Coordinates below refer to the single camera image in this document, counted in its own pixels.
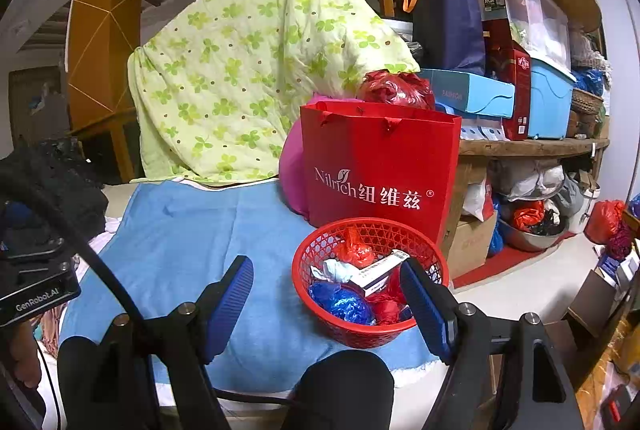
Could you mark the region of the blue plastic trash bag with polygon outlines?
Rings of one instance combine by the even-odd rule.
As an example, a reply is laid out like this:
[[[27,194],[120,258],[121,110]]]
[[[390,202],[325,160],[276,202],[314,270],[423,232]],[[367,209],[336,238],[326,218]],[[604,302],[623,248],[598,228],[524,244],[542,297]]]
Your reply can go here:
[[[308,295],[321,309],[344,322],[367,326],[375,324],[369,303],[356,291],[341,284],[314,282],[308,287]]]

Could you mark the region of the small white medicine box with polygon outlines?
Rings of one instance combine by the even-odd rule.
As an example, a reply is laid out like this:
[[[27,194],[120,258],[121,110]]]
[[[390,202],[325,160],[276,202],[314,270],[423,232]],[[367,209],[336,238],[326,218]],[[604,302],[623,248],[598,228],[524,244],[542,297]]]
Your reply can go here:
[[[410,255],[400,249],[394,249],[389,255],[376,260],[373,265],[359,270],[352,276],[347,286],[357,291],[362,297],[367,298],[387,285],[390,276],[401,266],[401,263],[410,258]]]

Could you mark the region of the cardboard box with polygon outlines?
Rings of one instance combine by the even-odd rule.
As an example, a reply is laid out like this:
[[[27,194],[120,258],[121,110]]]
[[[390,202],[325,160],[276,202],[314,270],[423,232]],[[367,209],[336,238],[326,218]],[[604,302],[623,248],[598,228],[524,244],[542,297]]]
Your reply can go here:
[[[485,264],[497,220],[496,213],[485,221],[474,217],[460,219],[447,255],[451,280]]]

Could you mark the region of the blue bed blanket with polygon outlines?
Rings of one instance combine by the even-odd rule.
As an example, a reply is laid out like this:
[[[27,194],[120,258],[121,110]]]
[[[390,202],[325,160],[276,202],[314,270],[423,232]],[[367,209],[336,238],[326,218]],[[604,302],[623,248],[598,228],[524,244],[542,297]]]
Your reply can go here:
[[[249,257],[252,290],[226,350],[206,370],[218,389],[276,393],[344,348],[292,283],[295,251],[312,230],[285,206],[274,181],[221,191],[141,183],[100,256],[147,319],[198,299],[236,256]]]

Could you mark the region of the red mesh plastic basket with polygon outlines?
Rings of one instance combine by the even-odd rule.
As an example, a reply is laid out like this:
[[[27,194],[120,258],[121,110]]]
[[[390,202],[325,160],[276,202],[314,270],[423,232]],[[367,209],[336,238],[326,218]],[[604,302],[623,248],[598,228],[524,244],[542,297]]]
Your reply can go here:
[[[435,283],[449,284],[445,258],[421,232],[387,219],[343,219],[300,243],[292,282],[332,339],[377,348],[416,325],[400,288],[400,267],[409,258]]]

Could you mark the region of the white crumpled tissue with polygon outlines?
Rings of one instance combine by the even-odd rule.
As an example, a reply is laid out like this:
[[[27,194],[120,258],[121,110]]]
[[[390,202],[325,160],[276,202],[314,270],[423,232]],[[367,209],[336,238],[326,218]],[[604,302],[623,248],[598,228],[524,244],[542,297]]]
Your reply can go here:
[[[359,273],[355,265],[337,259],[326,259],[320,268],[311,265],[309,270],[311,276],[317,281],[339,284],[348,283],[352,276]]]

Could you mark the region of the metal basin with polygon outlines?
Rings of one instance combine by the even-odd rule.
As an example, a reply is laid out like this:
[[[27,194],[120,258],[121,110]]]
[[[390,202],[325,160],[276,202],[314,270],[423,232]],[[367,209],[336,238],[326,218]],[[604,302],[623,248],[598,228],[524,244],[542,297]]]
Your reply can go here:
[[[503,219],[498,220],[498,230],[506,246],[526,251],[526,253],[547,250],[558,243],[564,235],[567,235],[567,221],[565,218],[561,219],[559,229],[560,231],[555,234],[538,235],[514,228]]]

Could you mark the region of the magenta pillow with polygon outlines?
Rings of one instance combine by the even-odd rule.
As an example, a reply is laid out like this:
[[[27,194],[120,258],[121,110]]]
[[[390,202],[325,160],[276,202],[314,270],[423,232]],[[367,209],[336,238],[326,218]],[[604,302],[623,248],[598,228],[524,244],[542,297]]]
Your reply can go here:
[[[288,207],[309,218],[306,195],[303,130],[300,119],[288,131],[279,159],[279,180]]]

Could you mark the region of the wooden shelf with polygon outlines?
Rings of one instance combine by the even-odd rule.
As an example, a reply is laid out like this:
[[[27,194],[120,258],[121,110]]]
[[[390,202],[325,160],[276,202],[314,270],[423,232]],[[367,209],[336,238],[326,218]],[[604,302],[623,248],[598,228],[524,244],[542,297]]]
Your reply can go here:
[[[608,139],[563,139],[488,141],[462,140],[459,155],[486,158],[567,158],[582,154],[596,154],[608,147]]]

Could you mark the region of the light blue shoe box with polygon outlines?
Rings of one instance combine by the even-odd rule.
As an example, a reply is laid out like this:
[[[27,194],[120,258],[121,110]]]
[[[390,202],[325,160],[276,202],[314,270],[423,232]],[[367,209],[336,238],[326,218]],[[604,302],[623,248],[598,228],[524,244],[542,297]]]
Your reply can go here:
[[[475,115],[511,118],[515,87],[500,80],[453,70],[423,68],[418,75],[427,79],[435,101],[451,109]]]

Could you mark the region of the dark red plastic bag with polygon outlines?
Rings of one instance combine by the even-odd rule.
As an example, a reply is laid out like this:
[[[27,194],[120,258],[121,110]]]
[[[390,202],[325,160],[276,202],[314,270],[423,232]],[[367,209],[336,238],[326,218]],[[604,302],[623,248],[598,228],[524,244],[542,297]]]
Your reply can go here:
[[[434,111],[435,97],[427,78],[416,73],[391,73],[379,70],[368,73],[357,91],[366,102],[411,106]]]

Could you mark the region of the green clover patterned quilt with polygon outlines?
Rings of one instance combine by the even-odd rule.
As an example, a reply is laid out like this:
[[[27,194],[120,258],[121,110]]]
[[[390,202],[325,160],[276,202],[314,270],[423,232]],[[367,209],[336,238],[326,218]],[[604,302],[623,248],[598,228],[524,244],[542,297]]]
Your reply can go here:
[[[277,173],[315,94],[352,98],[368,73],[418,65],[366,0],[196,0],[127,68],[145,177],[223,187]]]

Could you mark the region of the blue plastic storage bin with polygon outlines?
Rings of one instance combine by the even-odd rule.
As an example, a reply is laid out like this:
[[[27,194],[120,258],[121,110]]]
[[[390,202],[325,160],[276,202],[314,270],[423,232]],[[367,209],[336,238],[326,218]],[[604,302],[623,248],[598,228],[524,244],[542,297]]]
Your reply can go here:
[[[566,136],[575,78],[553,65],[532,59],[529,139],[560,140]]]

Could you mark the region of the dark red carton box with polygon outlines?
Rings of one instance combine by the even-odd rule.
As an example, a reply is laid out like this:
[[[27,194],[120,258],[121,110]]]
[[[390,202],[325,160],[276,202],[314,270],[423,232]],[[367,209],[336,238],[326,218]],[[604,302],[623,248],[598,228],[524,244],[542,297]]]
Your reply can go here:
[[[510,118],[503,120],[506,138],[511,141],[525,140],[530,120],[532,59],[512,38],[510,22],[506,19],[485,20],[483,35],[488,75],[514,86],[513,113]]]

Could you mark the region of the clear plastic storage bin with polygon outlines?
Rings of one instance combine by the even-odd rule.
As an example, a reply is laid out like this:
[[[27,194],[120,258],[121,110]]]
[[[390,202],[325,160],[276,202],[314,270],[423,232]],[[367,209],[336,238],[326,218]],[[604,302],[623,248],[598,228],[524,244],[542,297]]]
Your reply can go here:
[[[484,20],[506,19],[510,33],[532,58],[570,75],[565,13],[553,0],[478,0]]]

